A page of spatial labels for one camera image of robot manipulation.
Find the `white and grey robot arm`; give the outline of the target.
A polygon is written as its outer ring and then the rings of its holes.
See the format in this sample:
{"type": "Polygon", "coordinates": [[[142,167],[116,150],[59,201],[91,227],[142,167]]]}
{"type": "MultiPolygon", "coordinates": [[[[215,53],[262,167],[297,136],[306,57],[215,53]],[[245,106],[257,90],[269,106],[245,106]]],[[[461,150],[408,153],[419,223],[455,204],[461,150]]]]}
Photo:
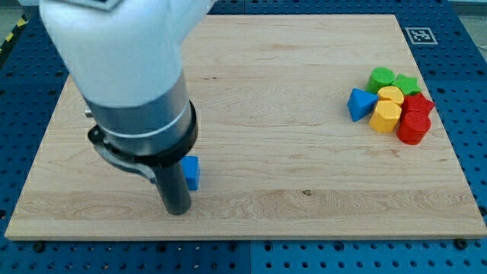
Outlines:
{"type": "Polygon", "coordinates": [[[38,0],[53,44],[97,123],[99,153],[158,178],[196,124],[182,45],[213,0],[38,0]]]}

